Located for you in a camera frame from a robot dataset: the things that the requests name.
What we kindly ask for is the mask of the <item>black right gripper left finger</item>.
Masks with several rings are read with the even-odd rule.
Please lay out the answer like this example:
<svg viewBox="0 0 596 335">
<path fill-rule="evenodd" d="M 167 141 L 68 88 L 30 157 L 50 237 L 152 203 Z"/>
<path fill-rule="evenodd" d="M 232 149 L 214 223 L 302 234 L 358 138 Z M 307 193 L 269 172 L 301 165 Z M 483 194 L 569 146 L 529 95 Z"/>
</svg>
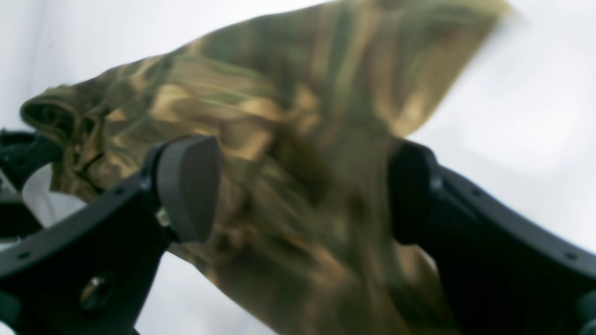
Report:
<svg viewBox="0 0 596 335">
<path fill-rule="evenodd" d="M 17 335 L 134 335 L 162 255 L 204 242 L 221 180 L 214 136 L 154 146 L 142 170 L 1 252 L 1 323 Z"/>
</svg>

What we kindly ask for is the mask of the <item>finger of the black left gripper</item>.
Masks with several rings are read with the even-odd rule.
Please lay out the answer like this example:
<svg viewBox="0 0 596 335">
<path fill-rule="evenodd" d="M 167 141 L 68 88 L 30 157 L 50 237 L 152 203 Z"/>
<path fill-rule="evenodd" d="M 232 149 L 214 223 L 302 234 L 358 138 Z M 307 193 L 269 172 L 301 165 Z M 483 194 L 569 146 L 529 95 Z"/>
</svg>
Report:
<svg viewBox="0 0 596 335">
<path fill-rule="evenodd" d="M 61 146 L 39 132 L 1 130 L 1 177 L 13 191 L 22 191 L 32 174 L 61 159 Z"/>
</svg>

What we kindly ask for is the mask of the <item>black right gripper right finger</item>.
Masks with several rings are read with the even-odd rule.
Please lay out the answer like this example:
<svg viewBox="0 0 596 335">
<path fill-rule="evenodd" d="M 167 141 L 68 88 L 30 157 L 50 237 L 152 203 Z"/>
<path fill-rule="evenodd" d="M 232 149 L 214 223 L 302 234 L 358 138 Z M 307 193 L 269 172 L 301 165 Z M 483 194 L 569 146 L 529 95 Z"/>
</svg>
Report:
<svg viewBox="0 0 596 335">
<path fill-rule="evenodd" d="M 519 215 L 415 142 L 394 142 L 387 186 L 394 237 L 434 260 L 465 335 L 595 333 L 594 253 Z"/>
</svg>

